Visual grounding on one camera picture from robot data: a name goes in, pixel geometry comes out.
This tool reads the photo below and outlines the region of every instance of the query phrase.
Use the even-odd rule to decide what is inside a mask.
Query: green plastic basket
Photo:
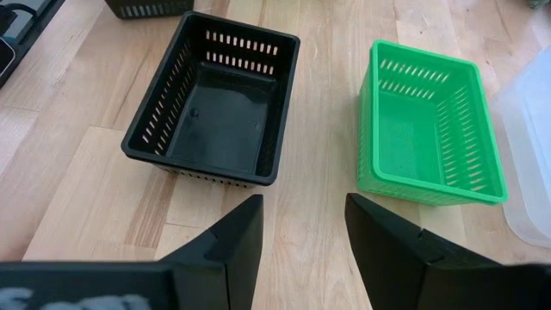
[[[507,200],[475,64],[377,40],[359,126],[359,190],[436,206]]]

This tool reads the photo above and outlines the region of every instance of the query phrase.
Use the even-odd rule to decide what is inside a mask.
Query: wooden tabletop
[[[357,192],[356,99],[373,40],[472,60],[489,97],[551,43],[549,8],[520,0],[195,0],[195,9],[302,40],[275,184],[234,188],[126,158],[121,139],[178,18],[124,22],[103,0],[66,0],[0,90],[0,260],[157,259],[261,193],[254,308],[367,309],[344,197]],[[518,195],[506,147],[501,157]],[[551,262],[511,231],[501,206],[364,195],[501,263]]]

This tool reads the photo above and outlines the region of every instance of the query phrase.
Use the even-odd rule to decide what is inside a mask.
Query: transparent container
[[[551,47],[493,99],[490,105],[503,122],[499,138],[506,138],[516,175],[506,178],[510,200],[504,203],[505,218],[512,231],[532,245],[551,248]]]

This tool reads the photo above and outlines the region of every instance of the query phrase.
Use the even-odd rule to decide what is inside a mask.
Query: basket bottom
[[[168,157],[254,174],[276,80],[200,64]]]
[[[381,92],[379,150],[387,174],[443,183],[436,136],[436,106]]]

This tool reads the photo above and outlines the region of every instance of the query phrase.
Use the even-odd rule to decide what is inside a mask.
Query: black plastic basket
[[[299,45],[289,34],[187,13],[122,150],[190,177],[272,184]]]
[[[181,16],[193,9],[194,0],[105,0],[121,19]]]

